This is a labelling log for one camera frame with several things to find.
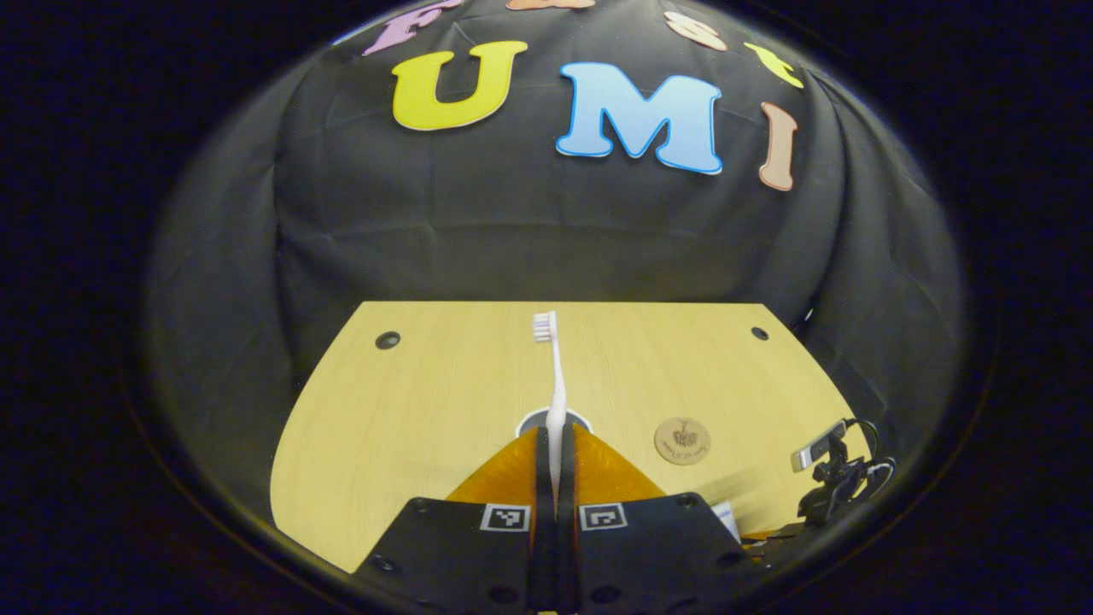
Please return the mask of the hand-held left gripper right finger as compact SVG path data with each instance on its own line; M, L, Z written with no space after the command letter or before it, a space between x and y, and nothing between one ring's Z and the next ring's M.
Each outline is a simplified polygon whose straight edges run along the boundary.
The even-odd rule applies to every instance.
M762 582L696 493L667 494L593 433L565 436L559 596L575 614L737 614Z

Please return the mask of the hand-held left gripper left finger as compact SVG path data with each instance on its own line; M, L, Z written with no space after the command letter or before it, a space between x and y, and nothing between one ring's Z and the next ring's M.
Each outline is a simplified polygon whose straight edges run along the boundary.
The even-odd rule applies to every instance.
M413 497L366 555L355 579L406 614L531 614L554 595L546 430L522 433L453 497Z

